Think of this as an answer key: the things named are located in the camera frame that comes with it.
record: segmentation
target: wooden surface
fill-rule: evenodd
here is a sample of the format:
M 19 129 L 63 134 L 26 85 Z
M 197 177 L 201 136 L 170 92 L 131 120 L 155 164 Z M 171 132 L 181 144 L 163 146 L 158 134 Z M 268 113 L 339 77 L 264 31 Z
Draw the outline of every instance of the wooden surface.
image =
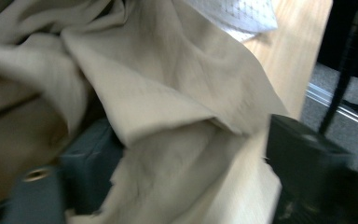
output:
M 291 117 L 299 119 L 332 0 L 272 0 L 279 28 L 244 43 Z

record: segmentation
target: khaki garment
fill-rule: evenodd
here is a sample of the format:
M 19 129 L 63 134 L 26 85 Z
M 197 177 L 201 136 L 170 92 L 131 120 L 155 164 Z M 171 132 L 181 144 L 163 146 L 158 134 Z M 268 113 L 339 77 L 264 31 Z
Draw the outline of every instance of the khaki garment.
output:
M 262 158 L 285 109 L 252 53 L 180 0 L 0 1 L 0 199 L 76 134 L 91 89 L 126 150 L 102 213 L 69 221 L 270 221 Z

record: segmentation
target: gray carpet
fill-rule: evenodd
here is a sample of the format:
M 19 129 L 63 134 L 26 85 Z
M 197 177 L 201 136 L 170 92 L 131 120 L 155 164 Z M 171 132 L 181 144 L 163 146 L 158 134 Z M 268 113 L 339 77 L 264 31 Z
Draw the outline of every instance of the gray carpet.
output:
M 338 75 L 339 73 L 336 70 L 317 63 L 310 83 L 326 91 L 334 92 Z M 351 80 L 345 99 L 358 104 L 358 78 Z M 301 121 L 316 131 L 326 110 L 327 106 L 307 97 L 303 107 Z M 337 113 L 327 131 L 326 137 L 352 153 L 358 154 L 358 123 L 354 120 Z

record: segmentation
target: beige fabric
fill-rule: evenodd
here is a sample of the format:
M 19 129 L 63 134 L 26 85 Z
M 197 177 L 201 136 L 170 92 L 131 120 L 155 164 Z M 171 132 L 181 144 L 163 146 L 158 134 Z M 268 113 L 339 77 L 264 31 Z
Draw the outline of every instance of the beige fabric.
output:
M 250 51 L 180 0 L 49 2 L 0 13 L 0 77 L 75 130 L 83 73 L 127 147 L 103 212 L 70 221 L 269 222 L 279 180 L 262 157 L 269 114 L 285 110 Z

